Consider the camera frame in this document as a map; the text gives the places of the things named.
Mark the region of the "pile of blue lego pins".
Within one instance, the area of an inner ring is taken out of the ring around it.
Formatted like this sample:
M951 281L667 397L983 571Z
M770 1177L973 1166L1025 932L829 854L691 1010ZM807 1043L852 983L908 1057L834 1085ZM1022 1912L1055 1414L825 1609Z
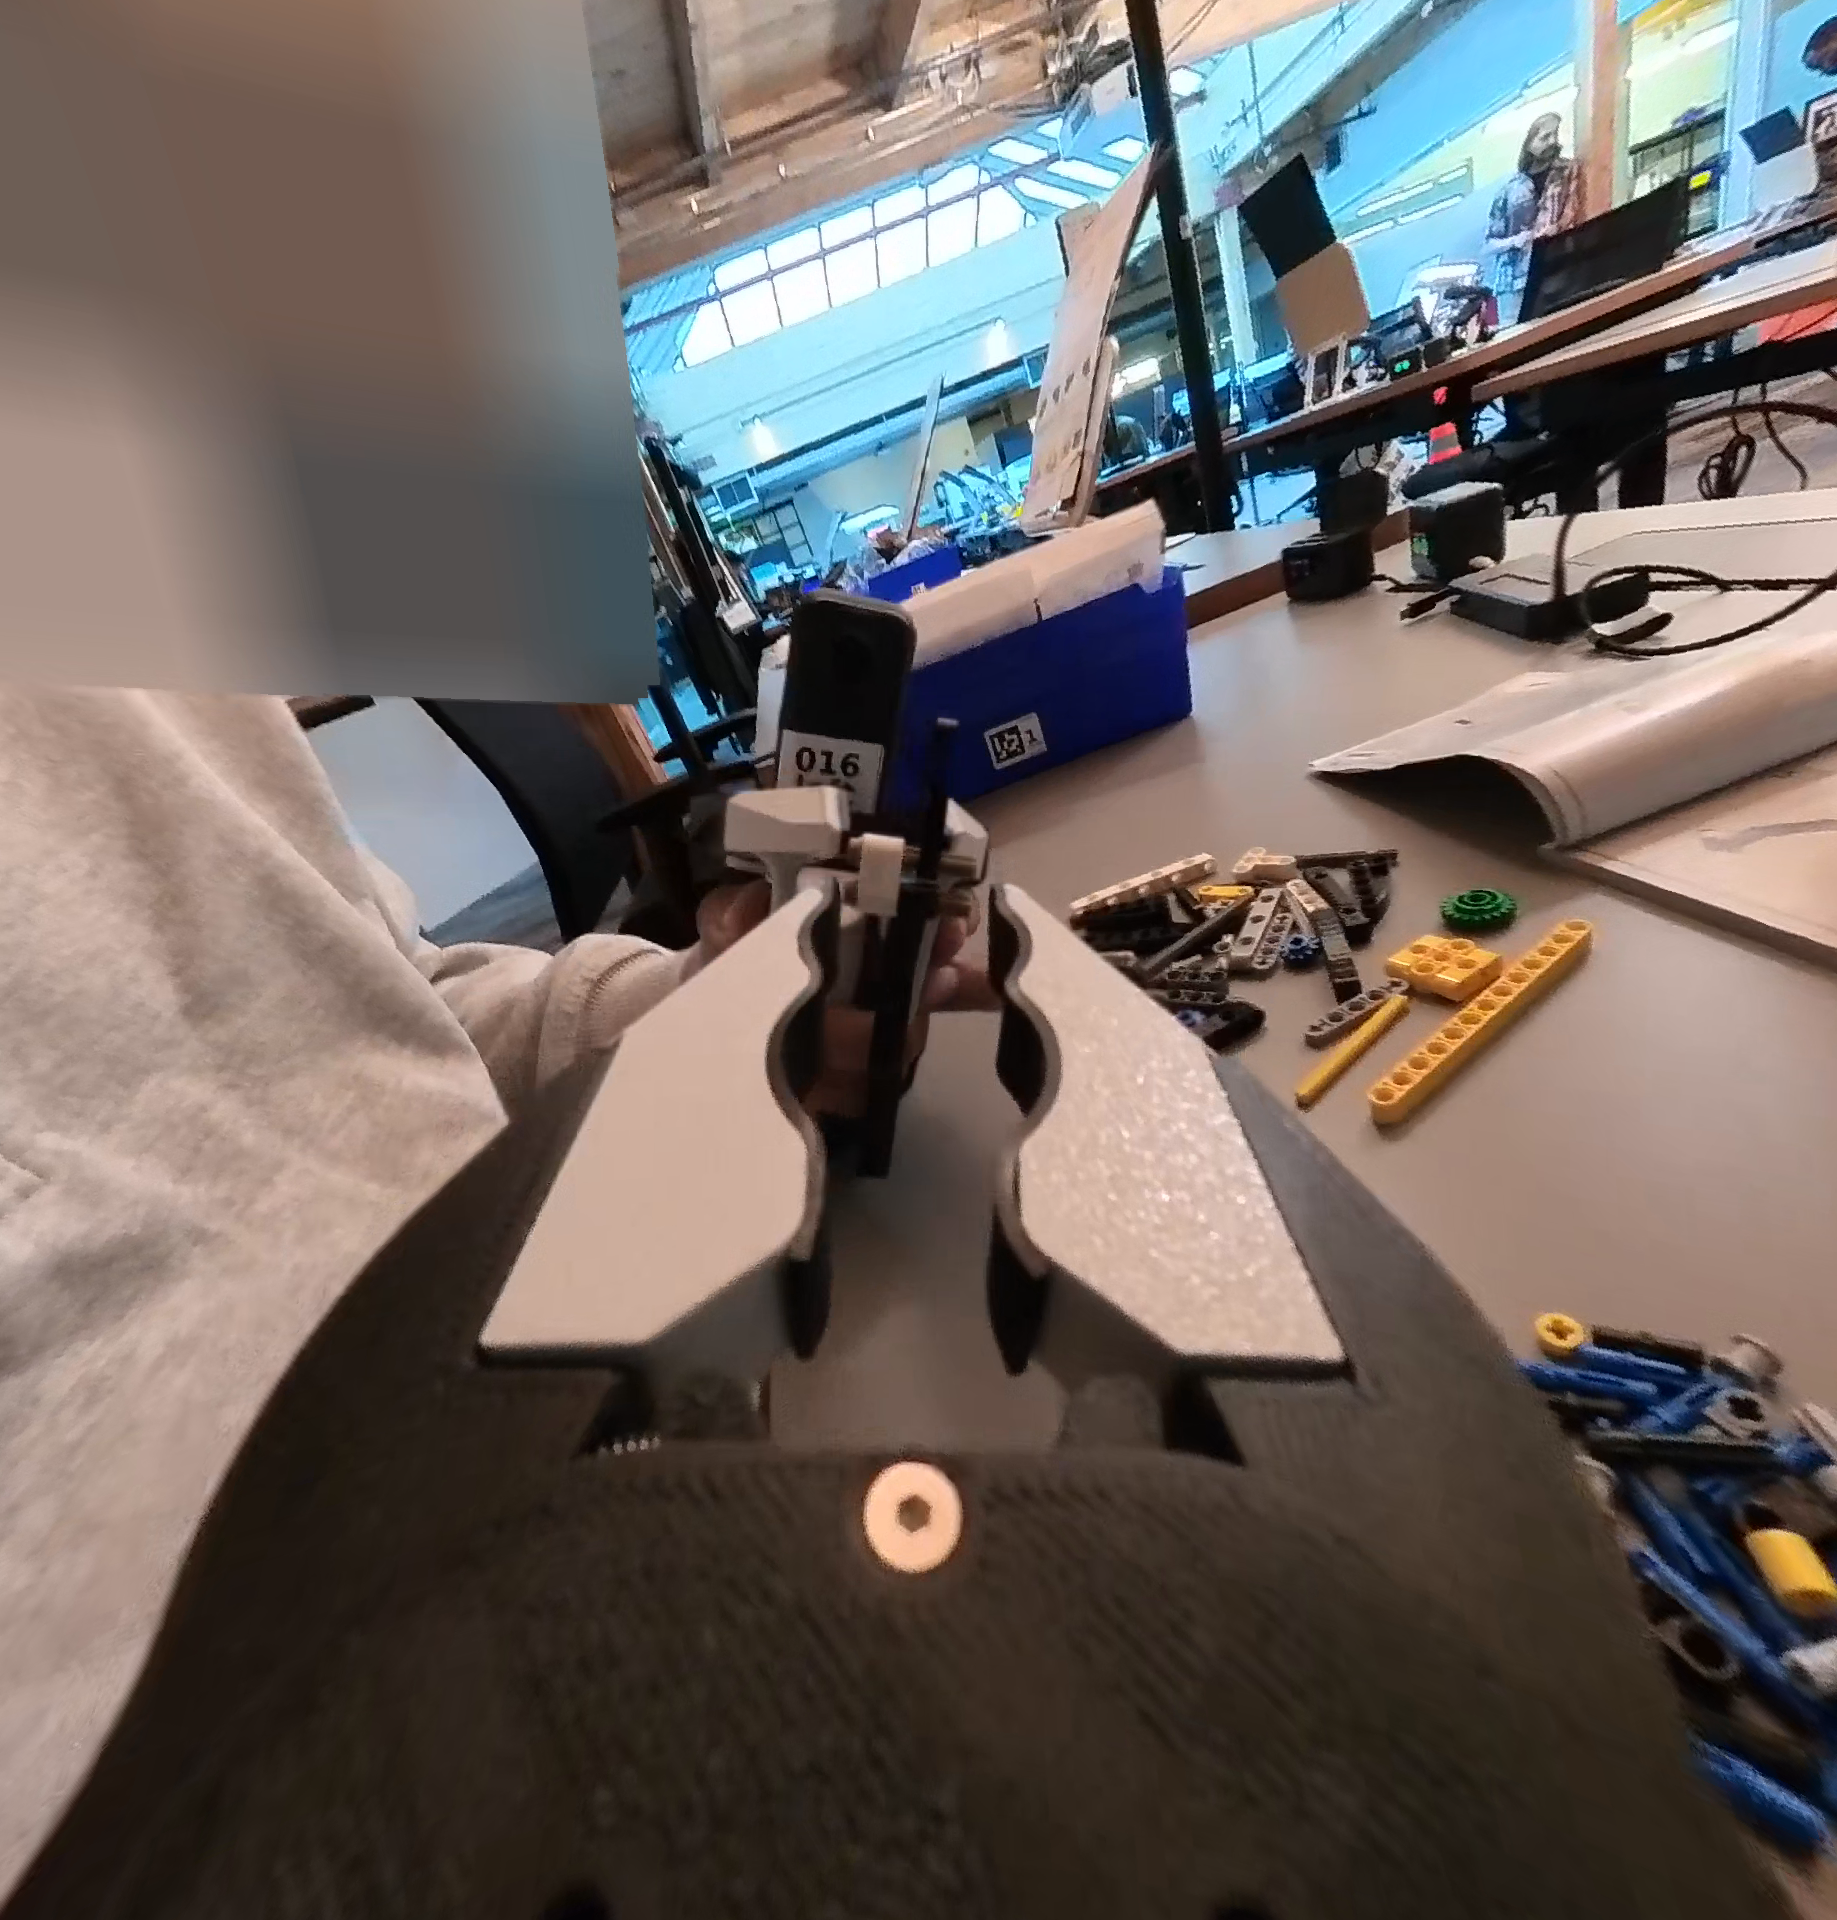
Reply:
M1837 1409L1753 1335L1548 1310L1519 1362L1611 1523L1692 1757L1800 1863L1837 1845Z

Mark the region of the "black lego assembly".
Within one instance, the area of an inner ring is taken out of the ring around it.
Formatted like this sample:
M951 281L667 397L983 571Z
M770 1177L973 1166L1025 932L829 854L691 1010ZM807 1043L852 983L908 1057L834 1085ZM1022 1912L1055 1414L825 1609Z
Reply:
M897 1143L897 1114L907 1084L907 1045L913 1008L929 968L934 920L944 912L944 866L949 847L949 768L959 722L933 722L926 757L924 803L916 814L916 837L907 839L913 867L898 875L897 910L881 939L878 974L873 986L873 1037L866 1057L866 1096L858 1122L858 1173L883 1179Z

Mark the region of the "flat black adapter box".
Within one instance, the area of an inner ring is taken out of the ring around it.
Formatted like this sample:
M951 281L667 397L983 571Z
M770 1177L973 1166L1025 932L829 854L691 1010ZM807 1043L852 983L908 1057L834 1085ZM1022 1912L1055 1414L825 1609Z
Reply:
M1583 633L1578 594L1558 590L1549 555L1480 567L1451 583L1449 612L1487 631L1531 642Z

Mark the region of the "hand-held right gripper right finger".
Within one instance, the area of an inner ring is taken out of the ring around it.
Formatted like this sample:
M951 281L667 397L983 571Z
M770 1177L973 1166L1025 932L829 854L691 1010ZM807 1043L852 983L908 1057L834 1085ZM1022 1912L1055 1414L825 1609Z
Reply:
M1001 1147L986 1318L1001 1366L1160 1404L1341 1387L1349 1352L1213 1051L1014 882L993 887Z

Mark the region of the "long yellow lego beam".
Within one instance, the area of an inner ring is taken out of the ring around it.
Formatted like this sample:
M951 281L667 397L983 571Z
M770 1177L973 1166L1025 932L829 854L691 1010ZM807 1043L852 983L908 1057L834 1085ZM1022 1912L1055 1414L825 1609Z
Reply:
M1504 964L1476 995L1369 1084L1365 1105L1376 1128L1397 1128L1449 1090L1462 1072L1548 1002L1583 968L1595 945L1592 920L1564 918Z

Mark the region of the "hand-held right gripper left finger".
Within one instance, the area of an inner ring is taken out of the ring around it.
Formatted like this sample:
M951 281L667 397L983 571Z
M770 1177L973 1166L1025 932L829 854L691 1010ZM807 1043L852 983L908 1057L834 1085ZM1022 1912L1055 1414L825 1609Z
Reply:
M760 1382L829 1319L837 882L809 880L609 1054L479 1335L504 1364Z

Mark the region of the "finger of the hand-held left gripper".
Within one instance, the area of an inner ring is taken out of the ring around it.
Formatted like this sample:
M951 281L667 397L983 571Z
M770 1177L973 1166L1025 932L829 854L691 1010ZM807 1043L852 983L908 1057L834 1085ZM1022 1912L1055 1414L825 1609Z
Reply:
M981 882L989 857L986 829L966 810L948 810L944 826L944 847L929 882L945 894ZM904 836L860 833L858 909L877 918L894 917L904 898L913 898L919 884L924 884L919 875L921 857L916 829Z
M726 803L726 863L758 875L770 903L801 890L803 874L832 875L842 890L842 858L852 842L854 794L845 787L751 788Z

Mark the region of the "tan cardboard board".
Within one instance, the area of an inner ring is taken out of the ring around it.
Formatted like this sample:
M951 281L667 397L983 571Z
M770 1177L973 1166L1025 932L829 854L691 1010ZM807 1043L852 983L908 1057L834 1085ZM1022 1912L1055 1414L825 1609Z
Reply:
M1108 323L1137 229L1150 205L1156 154L1145 152L1117 188L1057 223L1066 281L1031 420L1022 530L1080 525L1098 488L1100 443L1115 380Z

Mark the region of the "yellow lego axle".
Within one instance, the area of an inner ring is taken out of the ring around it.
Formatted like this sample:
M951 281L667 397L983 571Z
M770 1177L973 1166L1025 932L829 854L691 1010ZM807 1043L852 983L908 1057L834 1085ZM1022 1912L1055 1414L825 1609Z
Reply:
M1410 1014L1407 989L1389 992L1338 1043L1318 1057L1295 1088L1295 1105L1316 1105L1397 1022Z

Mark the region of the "black office chair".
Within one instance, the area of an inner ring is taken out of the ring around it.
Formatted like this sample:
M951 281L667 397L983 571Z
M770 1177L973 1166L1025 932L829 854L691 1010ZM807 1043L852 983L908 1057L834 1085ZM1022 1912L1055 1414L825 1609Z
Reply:
M694 942L713 829L689 833L678 768L657 764L633 706L318 693L291 709L361 850L408 882L437 945Z

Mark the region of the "black charger with green label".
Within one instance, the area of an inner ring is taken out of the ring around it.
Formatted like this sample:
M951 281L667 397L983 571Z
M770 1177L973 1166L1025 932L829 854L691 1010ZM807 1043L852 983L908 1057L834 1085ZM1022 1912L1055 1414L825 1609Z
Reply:
M1506 488L1462 482L1427 493L1409 508L1412 578L1449 584L1506 559Z

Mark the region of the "black and tan panel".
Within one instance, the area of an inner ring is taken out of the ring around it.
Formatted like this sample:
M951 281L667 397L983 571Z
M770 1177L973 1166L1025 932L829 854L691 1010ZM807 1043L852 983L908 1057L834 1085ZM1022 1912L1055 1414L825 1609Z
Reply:
M1369 323L1356 256L1338 238L1304 154L1265 178L1241 205L1246 233L1271 269L1290 349L1311 359L1345 345Z

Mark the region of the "blue storage bin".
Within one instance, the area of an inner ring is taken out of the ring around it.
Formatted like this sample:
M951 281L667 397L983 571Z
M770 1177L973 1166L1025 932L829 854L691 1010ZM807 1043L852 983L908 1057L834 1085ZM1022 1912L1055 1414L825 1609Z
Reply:
M918 663L881 803L918 803L939 717L956 723L949 794L971 803L1191 714L1186 573L1165 565L1153 584L1127 584Z

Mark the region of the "black monitor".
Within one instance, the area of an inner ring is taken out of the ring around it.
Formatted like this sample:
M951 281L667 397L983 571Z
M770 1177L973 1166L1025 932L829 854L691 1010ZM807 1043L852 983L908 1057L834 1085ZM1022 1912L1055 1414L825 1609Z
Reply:
M1535 323L1662 269L1684 240L1686 180L1545 233L1528 256L1519 323Z

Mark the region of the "person's left forearm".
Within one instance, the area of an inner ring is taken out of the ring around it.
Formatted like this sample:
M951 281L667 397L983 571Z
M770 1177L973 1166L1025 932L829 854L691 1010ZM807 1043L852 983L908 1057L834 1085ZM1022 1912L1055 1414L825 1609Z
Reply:
M667 948L589 932L558 952L500 942L439 946L420 932L409 957L461 1023L509 1117L678 992L706 946Z

